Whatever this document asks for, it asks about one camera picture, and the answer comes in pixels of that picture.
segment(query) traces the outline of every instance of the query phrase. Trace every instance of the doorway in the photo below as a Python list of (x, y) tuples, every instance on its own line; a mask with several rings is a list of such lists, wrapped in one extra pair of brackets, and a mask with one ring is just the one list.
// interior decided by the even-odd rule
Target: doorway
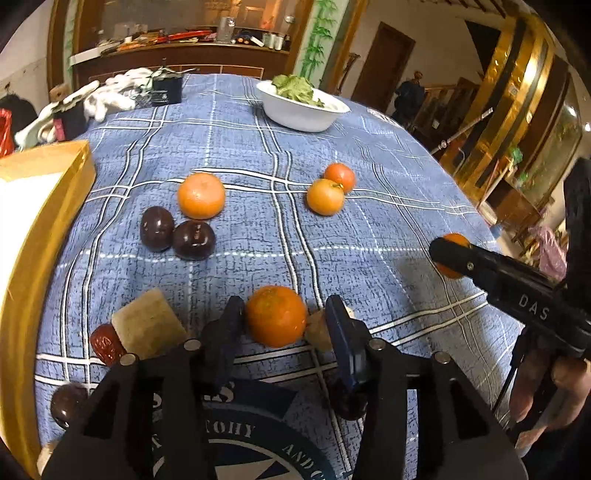
[(381, 22), (351, 100), (385, 113), (415, 41)]

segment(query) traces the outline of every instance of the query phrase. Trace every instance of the clothing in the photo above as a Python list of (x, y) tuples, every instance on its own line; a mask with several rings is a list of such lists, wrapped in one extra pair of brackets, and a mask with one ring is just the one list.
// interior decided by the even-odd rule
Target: clothing
[(412, 118), (404, 116), (400, 110), (396, 110), (392, 114), (392, 120), (394, 120), (401, 127), (406, 128), (408, 126), (408, 124), (410, 123), (410, 121), (412, 120)]
[(35, 107), (28, 100), (20, 98), (18, 95), (10, 93), (0, 99), (0, 108), (10, 111), (12, 114), (12, 140), (14, 135), (25, 128), (32, 121), (37, 119)]
[(395, 93), (398, 95), (396, 100), (394, 100), (396, 116), (407, 121), (412, 120), (420, 110), (425, 99), (425, 87), (416, 81), (407, 80), (406, 82), (402, 82)]
[(578, 418), (563, 430), (544, 433), (523, 458), (530, 480), (589, 479), (591, 401)]

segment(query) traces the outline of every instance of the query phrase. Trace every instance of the pink plastic bag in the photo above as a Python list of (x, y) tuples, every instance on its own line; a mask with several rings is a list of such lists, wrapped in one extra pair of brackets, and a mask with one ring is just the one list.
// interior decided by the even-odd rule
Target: pink plastic bag
[(566, 276), (566, 253), (560, 248), (554, 232), (547, 226), (535, 226), (530, 233), (540, 242), (540, 271), (562, 280)]

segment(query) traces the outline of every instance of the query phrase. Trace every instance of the human hand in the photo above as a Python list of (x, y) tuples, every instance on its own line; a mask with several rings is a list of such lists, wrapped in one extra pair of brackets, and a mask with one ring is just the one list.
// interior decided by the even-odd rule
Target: human hand
[[(534, 394), (549, 367), (550, 356), (548, 350), (537, 349), (519, 366), (509, 399), (511, 417), (516, 422), (523, 420), (530, 411)], [(580, 358), (559, 357), (552, 368), (552, 380), (566, 392), (565, 402), (548, 426), (522, 432), (515, 445), (517, 449), (532, 445), (546, 430), (564, 428), (577, 418), (591, 390), (591, 365)]]

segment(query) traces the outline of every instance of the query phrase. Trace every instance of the orange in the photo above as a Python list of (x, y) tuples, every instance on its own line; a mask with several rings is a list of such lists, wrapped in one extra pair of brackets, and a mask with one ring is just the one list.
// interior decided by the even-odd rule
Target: orange
[(306, 193), (308, 207), (320, 215), (337, 213), (345, 204), (343, 187), (333, 180), (316, 180)]
[(324, 178), (340, 183), (345, 193), (355, 188), (355, 173), (344, 163), (331, 163), (324, 171)]
[(307, 315), (300, 296), (287, 287), (261, 287), (246, 302), (252, 337), (270, 347), (279, 348), (302, 338)]
[[(443, 235), (443, 238), (445, 240), (449, 240), (450, 242), (454, 242), (455, 244), (461, 245), (463, 247), (470, 246), (470, 242), (468, 241), (468, 239), (465, 236), (460, 235), (459, 233), (448, 233), (447, 235)], [(445, 275), (447, 278), (456, 279), (456, 278), (463, 277), (463, 275), (461, 273), (453, 271), (451, 268), (447, 268), (445, 265), (441, 265), (438, 262), (435, 262), (435, 266), (437, 267), (439, 272), (442, 275)]]
[(177, 192), (181, 212), (195, 220), (215, 217), (226, 202), (226, 189), (211, 173), (189, 175)]

